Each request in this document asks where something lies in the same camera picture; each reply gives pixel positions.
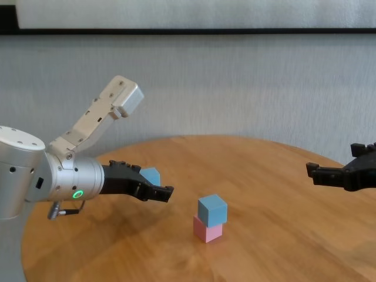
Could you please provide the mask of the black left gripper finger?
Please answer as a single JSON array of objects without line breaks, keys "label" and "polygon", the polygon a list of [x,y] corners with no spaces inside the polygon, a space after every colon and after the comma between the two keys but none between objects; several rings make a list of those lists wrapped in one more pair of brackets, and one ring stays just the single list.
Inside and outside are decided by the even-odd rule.
[{"label": "black left gripper finger", "polygon": [[174,192],[174,187],[172,186],[142,186],[139,189],[139,200],[148,201],[153,200],[157,202],[168,202],[171,195]]},{"label": "black left gripper finger", "polygon": [[132,165],[125,161],[109,161],[109,176],[110,177],[139,177],[140,166]]}]

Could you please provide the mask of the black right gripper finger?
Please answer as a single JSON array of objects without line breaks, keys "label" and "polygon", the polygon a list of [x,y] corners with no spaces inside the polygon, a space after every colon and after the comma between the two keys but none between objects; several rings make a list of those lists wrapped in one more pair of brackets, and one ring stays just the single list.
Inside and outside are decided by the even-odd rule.
[{"label": "black right gripper finger", "polygon": [[353,143],[350,148],[352,157],[360,157],[376,151],[375,143],[369,145]]},{"label": "black right gripper finger", "polygon": [[306,163],[308,177],[317,186],[346,187],[345,170],[339,167],[322,167],[319,164]]}]

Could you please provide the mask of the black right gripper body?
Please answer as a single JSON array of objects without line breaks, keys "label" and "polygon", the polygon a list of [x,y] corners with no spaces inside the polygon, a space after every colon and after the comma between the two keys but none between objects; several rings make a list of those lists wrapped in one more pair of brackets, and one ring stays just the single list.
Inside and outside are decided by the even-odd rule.
[{"label": "black right gripper body", "polygon": [[375,188],[375,152],[356,157],[343,169],[344,190],[356,192]]}]

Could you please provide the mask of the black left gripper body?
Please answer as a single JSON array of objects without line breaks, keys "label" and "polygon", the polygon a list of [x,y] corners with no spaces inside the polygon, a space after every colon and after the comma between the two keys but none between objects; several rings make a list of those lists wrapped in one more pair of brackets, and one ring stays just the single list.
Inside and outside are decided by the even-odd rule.
[{"label": "black left gripper body", "polygon": [[109,165],[103,165],[104,183],[101,194],[126,194],[139,199],[139,189],[151,184],[141,175],[139,177],[110,177]]}]

